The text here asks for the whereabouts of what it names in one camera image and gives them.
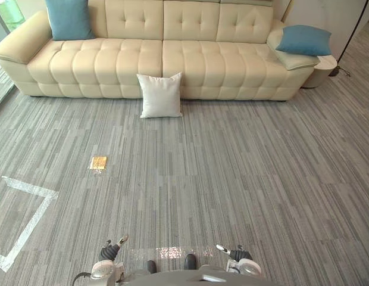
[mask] blue pillow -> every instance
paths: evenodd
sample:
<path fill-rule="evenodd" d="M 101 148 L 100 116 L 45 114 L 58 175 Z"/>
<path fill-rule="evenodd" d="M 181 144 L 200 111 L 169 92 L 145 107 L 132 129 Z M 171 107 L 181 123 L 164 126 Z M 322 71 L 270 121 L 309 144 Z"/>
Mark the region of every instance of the blue pillow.
<path fill-rule="evenodd" d="M 331 33 L 311 26 L 296 25 L 283 29 L 284 35 L 276 50 L 300 55 L 331 55 Z"/>
<path fill-rule="evenodd" d="M 88 0 L 46 0 L 55 41 L 94 39 Z"/>

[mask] floor lamp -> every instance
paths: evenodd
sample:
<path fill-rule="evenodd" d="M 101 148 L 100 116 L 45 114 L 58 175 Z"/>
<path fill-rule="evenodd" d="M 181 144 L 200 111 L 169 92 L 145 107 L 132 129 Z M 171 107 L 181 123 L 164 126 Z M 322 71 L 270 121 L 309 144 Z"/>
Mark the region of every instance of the floor lamp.
<path fill-rule="evenodd" d="M 362 13 L 361 13 L 361 15 L 359 16 L 359 19 L 358 19 L 358 21 L 357 21 L 357 24 L 355 25 L 354 30 L 352 31 L 352 33 L 351 33 L 351 35 L 350 35 L 350 38 L 349 38 L 349 40 L 347 41 L 347 44 L 346 44 L 345 48 L 343 49 L 343 52 L 341 53 L 341 55 L 340 55 L 339 59 L 337 60 L 337 62 L 338 62 L 338 66 L 336 66 L 336 68 L 332 70 L 332 72 L 329 74 L 329 76 L 336 76 L 336 75 L 339 73 L 339 70 L 341 69 L 341 67 L 339 66 L 339 61 L 340 61 L 340 59 L 342 58 L 343 54 L 345 53 L 345 51 L 346 51 L 346 49 L 347 49 L 347 46 L 349 45 L 349 43 L 350 43 L 350 41 L 351 41 L 352 37 L 354 36 L 355 31 L 357 30 L 357 28 L 358 28 L 358 25 L 359 25 L 360 21 L 362 20 L 362 17 L 363 17 L 363 14 L 364 14 L 365 9 L 366 9 L 366 7 L 367 7 L 368 1 L 369 1 L 369 0 L 366 0 L 366 2 L 365 2 L 365 4 L 364 4 L 364 7 L 363 7 L 363 10 L 362 10 Z"/>

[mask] tufted backrest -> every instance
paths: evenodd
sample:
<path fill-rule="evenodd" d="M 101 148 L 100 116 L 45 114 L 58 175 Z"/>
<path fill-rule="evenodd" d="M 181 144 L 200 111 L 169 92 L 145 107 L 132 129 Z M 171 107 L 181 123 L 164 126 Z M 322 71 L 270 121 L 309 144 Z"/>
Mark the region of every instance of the tufted backrest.
<path fill-rule="evenodd" d="M 162 0 L 89 0 L 88 6 L 97 37 L 162 40 Z"/>
<path fill-rule="evenodd" d="M 273 18 L 272 7 L 220 4 L 218 42 L 266 43 Z"/>
<path fill-rule="evenodd" d="M 220 4 L 164 1 L 164 40 L 216 41 Z"/>
<path fill-rule="evenodd" d="M 272 0 L 89 0 L 99 38 L 266 43 Z"/>

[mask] throw pillow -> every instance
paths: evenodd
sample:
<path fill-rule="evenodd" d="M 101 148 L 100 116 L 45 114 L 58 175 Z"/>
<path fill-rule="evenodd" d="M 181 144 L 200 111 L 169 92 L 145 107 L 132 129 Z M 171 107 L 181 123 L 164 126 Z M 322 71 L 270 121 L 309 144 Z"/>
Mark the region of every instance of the throw pillow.
<path fill-rule="evenodd" d="M 169 78 L 142 74 L 137 77 L 143 97 L 141 118 L 182 116 L 179 96 L 182 73 Z"/>
<path fill-rule="evenodd" d="M 55 41 L 94 39 L 88 0 L 46 0 Z"/>
<path fill-rule="evenodd" d="M 276 50 L 299 55 L 331 55 L 331 33 L 311 26 L 297 25 L 283 29 L 284 35 Z"/>

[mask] white pillow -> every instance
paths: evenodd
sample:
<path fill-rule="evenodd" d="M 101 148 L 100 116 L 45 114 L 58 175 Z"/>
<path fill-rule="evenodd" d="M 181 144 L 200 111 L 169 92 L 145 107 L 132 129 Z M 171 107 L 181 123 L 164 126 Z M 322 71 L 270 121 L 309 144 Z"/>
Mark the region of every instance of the white pillow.
<path fill-rule="evenodd" d="M 143 97 L 141 118 L 182 116 L 179 96 L 182 73 L 169 78 L 142 74 L 137 74 L 137 77 Z"/>

